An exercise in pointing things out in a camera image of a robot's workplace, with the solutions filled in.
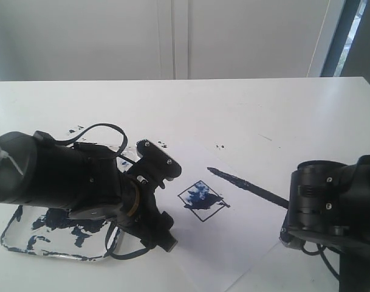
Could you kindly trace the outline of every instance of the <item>transparent tray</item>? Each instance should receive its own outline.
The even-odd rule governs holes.
[[[136,161],[135,148],[128,147],[123,155]],[[124,172],[131,165],[117,158],[118,169]],[[71,220],[65,210],[19,206],[1,235],[0,242],[8,251],[36,256],[96,261],[109,255],[105,237],[109,223],[104,220]],[[108,250],[118,249],[120,229],[115,230]]]

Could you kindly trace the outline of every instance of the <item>white wall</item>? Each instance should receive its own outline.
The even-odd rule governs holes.
[[[177,9],[180,0],[174,9],[188,14],[188,67],[182,66],[177,75],[191,79],[319,76],[344,4],[344,0],[188,1],[188,11]]]
[[[172,78],[170,12],[161,0],[0,0],[0,80]]]
[[[0,80],[315,77],[343,3],[0,0]]]

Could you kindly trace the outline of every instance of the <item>white paper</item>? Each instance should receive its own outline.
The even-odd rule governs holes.
[[[160,211],[175,221],[171,232],[179,242],[171,255],[200,291],[223,292],[278,243],[286,210],[212,174],[207,167],[236,175],[200,145],[172,145],[168,153],[182,166],[181,176],[156,192]],[[249,161],[248,167],[256,166]],[[215,203],[191,210],[186,190],[193,186],[202,196],[204,184]]]

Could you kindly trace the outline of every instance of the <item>table surface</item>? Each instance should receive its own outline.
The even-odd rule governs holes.
[[[121,126],[130,145],[145,137],[169,148],[175,141],[197,140],[241,177],[288,198],[290,174],[301,161],[353,164],[370,153],[370,86],[358,77],[0,82],[0,135],[42,130],[65,139],[68,129],[97,122]],[[119,142],[106,131],[94,134],[97,142]],[[0,234],[15,209],[0,204]],[[126,237],[125,251],[133,244]],[[337,256],[329,258],[338,267]],[[320,257],[279,244],[229,291],[337,287]],[[0,291],[65,289],[196,290],[159,248],[126,262],[86,263],[7,252],[0,246]]]

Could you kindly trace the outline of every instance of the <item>square outline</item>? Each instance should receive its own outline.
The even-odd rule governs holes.
[[[199,182],[202,182],[203,184],[205,184],[205,182],[203,181],[203,180],[199,180],[198,182],[195,182],[194,184],[192,184],[190,187],[188,187],[187,189],[185,189],[182,193],[180,193],[179,195],[178,195],[178,197],[181,199],[181,201],[182,202],[184,202],[185,204],[187,204],[180,196],[181,196],[181,194],[183,194],[183,193],[185,193],[185,192],[187,192],[187,190],[189,190],[189,189],[191,189],[192,187],[194,187],[197,183],[199,183]],[[219,198],[221,198],[221,201],[222,202],[224,202],[225,204],[227,204],[225,201],[224,201],[224,199],[223,199],[223,197],[221,197],[217,192],[215,192],[210,186],[208,186],[207,184],[205,184],[212,192],[214,192]],[[210,217],[212,217],[214,214],[216,214],[217,212],[219,212],[222,208],[224,208],[225,206],[223,205],[223,206],[221,206],[220,208],[218,208],[214,213],[212,213],[211,215],[209,215],[207,218],[205,218],[204,220],[203,219],[201,219],[200,218],[200,216],[198,216],[197,215],[197,213],[195,213],[195,211],[194,210],[192,210],[192,209],[189,209],[190,211],[192,211],[192,213],[193,214],[195,214],[195,216],[197,216],[197,218],[198,219],[200,219],[200,221],[201,222],[205,222],[205,221],[207,221]]]

